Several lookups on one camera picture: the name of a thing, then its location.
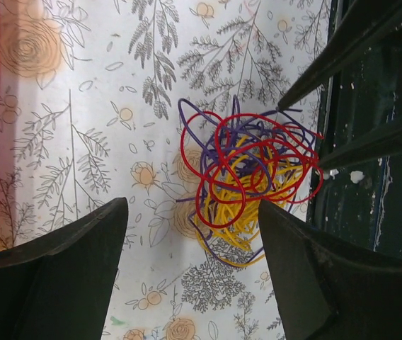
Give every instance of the white paint speck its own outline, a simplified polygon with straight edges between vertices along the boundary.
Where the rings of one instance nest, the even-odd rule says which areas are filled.
[[[350,173],[350,180],[354,184],[358,184],[364,178],[364,174],[361,171],[352,171]]]
[[[335,176],[338,175],[340,172],[336,169],[330,170],[330,176],[333,177],[333,179],[335,179]]]

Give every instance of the rose drawing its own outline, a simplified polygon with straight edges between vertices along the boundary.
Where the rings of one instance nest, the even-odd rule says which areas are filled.
[[[166,329],[166,340],[193,340],[195,324],[190,319],[175,319]]]
[[[8,13],[1,18],[0,63],[14,74],[36,78],[41,89],[56,76],[62,61],[61,25]]]
[[[143,340],[144,339],[144,334],[142,331],[139,331],[138,329],[131,329],[129,330],[122,340]]]
[[[200,168],[201,151],[187,149],[185,151],[185,157],[187,158],[187,161],[191,165],[191,167],[193,167],[194,169]],[[173,164],[176,165],[176,171],[181,180],[193,184],[198,184],[200,182],[200,178],[196,174],[194,174],[187,167],[187,165],[185,165],[184,160],[180,154],[175,157]]]
[[[180,197],[181,200],[192,198],[193,194],[186,193]],[[195,200],[187,200],[177,202],[174,208],[174,224],[175,229],[183,236],[190,239],[196,239],[197,230],[189,222],[189,217],[196,212]],[[204,223],[198,223],[197,227],[200,228],[204,236],[209,234],[209,227]]]

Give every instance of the red wire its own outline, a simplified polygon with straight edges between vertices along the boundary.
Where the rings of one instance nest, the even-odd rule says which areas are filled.
[[[293,125],[291,123],[282,125],[282,124],[275,122],[274,120],[271,120],[267,117],[264,117],[264,116],[261,116],[261,115],[255,114],[255,113],[240,113],[240,114],[236,114],[236,115],[231,115],[227,118],[221,118],[219,115],[217,115],[216,113],[213,113],[211,111],[205,111],[205,114],[213,115],[219,121],[217,128],[215,129],[215,132],[214,132],[215,149],[218,154],[219,164],[215,164],[215,163],[210,164],[209,167],[206,169],[205,173],[201,174],[200,172],[198,172],[197,169],[193,168],[193,166],[190,164],[190,162],[188,161],[188,159],[185,155],[184,140],[185,140],[185,134],[187,132],[186,127],[183,128],[183,131],[181,133],[181,139],[180,139],[180,154],[182,156],[184,164],[196,176],[200,177],[200,184],[198,185],[197,192],[196,192],[195,206],[196,206],[197,215],[204,224],[206,224],[207,226],[209,226],[211,228],[215,228],[215,229],[227,228],[227,227],[233,225],[241,217],[242,213],[245,210],[246,204],[249,202],[265,199],[265,200],[269,200],[272,202],[279,202],[279,201],[286,200],[288,203],[297,204],[297,203],[303,203],[303,202],[309,200],[310,198],[314,197],[318,193],[318,191],[320,190],[322,183],[323,183],[322,176],[321,176],[321,180],[319,181],[319,184],[317,185],[316,189],[308,197],[306,197],[302,200],[298,200],[298,201],[289,200],[289,199],[292,199],[295,196],[295,194],[297,193],[297,191],[299,190],[299,187],[302,184],[303,180],[308,175],[310,168],[315,168],[318,171],[320,171],[320,169],[316,165],[317,161],[318,161],[317,153],[314,150],[310,149],[309,147],[305,146],[303,144],[303,142],[301,142],[302,138],[299,136],[295,136],[292,133],[292,131],[289,130],[289,129],[301,130],[301,128],[299,126]],[[201,115],[200,113],[196,113],[192,117],[190,117],[190,119],[188,119],[188,121],[187,121],[187,125],[189,125],[196,117],[198,117],[200,115]],[[229,131],[229,127],[227,126],[227,123],[230,120],[240,119],[240,118],[257,118],[257,119],[264,120],[268,123],[271,123],[272,125],[274,125],[274,127],[272,128],[273,130],[280,130],[280,131],[282,130],[287,136],[291,137],[291,139],[297,143],[297,146],[294,146],[290,142],[284,140],[283,138],[281,138],[280,135],[274,134],[274,138],[268,138],[266,140],[248,144],[244,147],[238,148],[234,152],[230,152],[229,155],[225,155],[225,153],[223,153],[222,146],[220,143],[220,136],[222,134],[222,131],[226,130],[226,145],[229,145],[229,142],[231,139],[231,132]],[[311,135],[321,138],[321,135],[317,134],[315,132],[311,132]],[[288,150],[294,152],[294,154],[279,155],[274,144],[279,144],[282,147],[286,147]],[[260,158],[261,158],[263,165],[267,166],[268,164],[272,163],[272,168],[271,168],[271,170],[269,170],[271,182],[274,181],[276,173],[277,173],[277,166],[280,163],[280,161],[282,161],[283,159],[297,158],[302,165],[302,167],[301,167],[302,175],[300,176],[299,179],[297,179],[297,181],[295,183],[293,183],[292,185],[290,185],[288,187],[283,188],[282,190],[279,190],[279,191],[273,192],[273,193],[264,194],[264,195],[255,195],[253,197],[247,197],[247,194],[249,195],[250,192],[254,192],[254,193],[259,192],[258,191],[259,185],[262,183],[264,178],[267,178],[267,176],[265,175],[265,172],[261,168],[257,167],[251,174],[250,185],[244,186],[241,183],[240,178],[237,176],[236,172],[229,166],[229,164],[231,161],[234,161],[234,159],[238,155],[241,155],[244,152],[247,152],[248,150],[256,148],[256,147],[259,148]],[[301,147],[302,149],[304,149],[305,152],[308,152],[310,154],[310,156],[302,154],[297,149],[298,147]],[[265,148],[270,149],[270,153],[271,153],[271,157],[267,160],[265,160],[265,153],[264,153]],[[236,185],[227,184],[225,182],[216,180],[216,177],[218,176],[219,172],[225,171],[225,170],[231,174],[234,181],[236,182]],[[200,206],[201,201],[202,201],[201,191],[205,187],[206,182],[209,184],[209,194],[211,196],[211,199],[216,204],[237,204],[237,203],[241,204],[239,213],[233,219],[231,219],[230,221],[228,221],[227,223],[225,223],[223,225],[214,225],[209,220],[207,220],[201,212],[201,209],[204,208],[204,207]],[[239,190],[239,193],[241,194],[241,199],[240,200],[222,200],[220,197],[217,196],[217,194],[215,192],[215,188],[217,188],[217,187],[220,187],[221,189]]]

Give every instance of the table surface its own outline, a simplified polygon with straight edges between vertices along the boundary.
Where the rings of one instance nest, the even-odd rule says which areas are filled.
[[[323,48],[328,7],[2,0],[0,247],[126,197],[129,227],[103,339],[285,339],[265,260],[242,271],[216,262],[186,222],[193,205],[176,203],[196,186],[180,158],[176,104],[189,98],[225,115],[238,94],[244,112],[274,108]],[[297,119],[316,129],[318,93],[297,107]],[[188,148],[196,162],[199,151]],[[306,205],[294,209],[305,213]]]

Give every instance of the tangled wire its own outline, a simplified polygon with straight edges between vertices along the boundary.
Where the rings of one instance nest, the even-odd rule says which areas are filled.
[[[188,120],[183,104],[196,111]],[[196,206],[188,222],[197,230],[202,248],[213,257],[235,267],[250,266],[264,257],[262,247],[247,262],[235,263],[215,254],[209,243],[219,237],[234,247],[252,251],[251,242],[259,235],[260,200],[290,209],[316,195],[322,185],[322,176],[318,187],[308,197],[295,198],[310,170],[319,171],[314,143],[321,136],[278,109],[261,114],[240,113],[236,96],[231,115],[226,118],[202,111],[184,98],[179,100],[178,109],[184,125],[180,153],[185,165],[200,178],[196,195],[186,199],[195,200]],[[277,123],[270,118],[278,114],[286,118],[286,123]],[[206,143],[190,129],[197,117],[203,117],[215,126]],[[185,155],[187,134],[202,149],[199,169],[195,169]],[[200,231],[202,224],[209,228],[207,236]]]

